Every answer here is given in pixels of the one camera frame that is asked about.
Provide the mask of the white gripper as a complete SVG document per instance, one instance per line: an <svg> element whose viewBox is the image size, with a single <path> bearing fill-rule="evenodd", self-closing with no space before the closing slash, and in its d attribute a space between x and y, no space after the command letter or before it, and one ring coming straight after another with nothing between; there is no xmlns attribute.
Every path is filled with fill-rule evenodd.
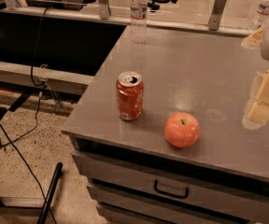
<svg viewBox="0 0 269 224"><path fill-rule="evenodd" d="M261 47L262 58L269 62L269 19L265 26L259 27L241 42L245 49ZM269 69L257 72L249 90L244 115L241 123L248 130L257 130L269 120Z"/></svg>

